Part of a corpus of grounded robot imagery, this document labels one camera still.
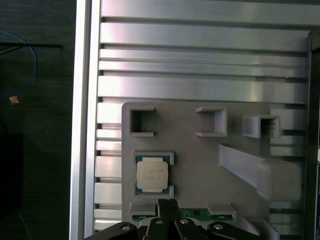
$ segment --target gray 3d-printed tray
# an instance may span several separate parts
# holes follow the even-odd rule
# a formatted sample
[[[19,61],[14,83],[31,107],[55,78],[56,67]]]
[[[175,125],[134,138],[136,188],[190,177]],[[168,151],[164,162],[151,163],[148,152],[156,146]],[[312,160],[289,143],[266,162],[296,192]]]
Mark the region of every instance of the gray 3d-printed tray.
[[[122,107],[122,220],[133,222],[135,215],[154,215],[158,198],[175,198],[180,208],[209,212],[216,205],[230,205],[238,216],[267,218],[268,200],[254,186],[220,166],[219,147],[228,145],[253,155],[268,156],[270,133],[280,129],[279,119],[274,121],[276,116],[269,114],[269,105],[265,103],[125,103]],[[258,129],[260,138],[243,136],[245,132],[257,131],[244,124],[245,116],[263,116],[259,117],[263,119]],[[137,188],[138,158],[170,154],[174,159],[169,157],[167,161],[167,189],[158,193],[141,192]]]

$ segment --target black wire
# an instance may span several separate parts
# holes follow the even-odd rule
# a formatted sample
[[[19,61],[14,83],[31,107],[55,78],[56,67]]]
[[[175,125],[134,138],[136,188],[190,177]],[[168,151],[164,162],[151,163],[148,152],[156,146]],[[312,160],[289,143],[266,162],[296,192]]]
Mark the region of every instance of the black wire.
[[[6,49],[10,49],[10,48],[13,48],[14,46],[7,46],[7,47],[4,47],[4,48],[1,48],[0,51],[3,51],[3,50],[6,50]]]
[[[1,55],[5,55],[5,54],[8,54],[8,53],[11,53],[11,52],[13,52],[13,51],[15,51],[15,50],[18,50],[18,49],[22,49],[22,46],[18,46],[18,47],[14,48],[14,49],[11,49],[11,50],[2,52],[2,53],[0,53],[0,56],[1,56]]]

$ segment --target screw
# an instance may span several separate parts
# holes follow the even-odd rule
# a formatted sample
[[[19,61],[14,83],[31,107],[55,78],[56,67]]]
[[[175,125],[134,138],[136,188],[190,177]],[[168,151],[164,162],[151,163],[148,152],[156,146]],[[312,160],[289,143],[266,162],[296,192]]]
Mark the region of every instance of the screw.
[[[221,230],[221,229],[224,229],[224,226],[222,226],[221,224],[216,224],[213,226],[215,229],[217,230]]]
[[[128,231],[128,230],[130,230],[130,227],[129,226],[123,226],[121,229],[124,230],[124,231]]]
[[[180,223],[182,223],[182,224],[187,224],[187,223],[189,223],[189,221],[188,221],[187,219],[181,219],[181,220],[180,220]]]

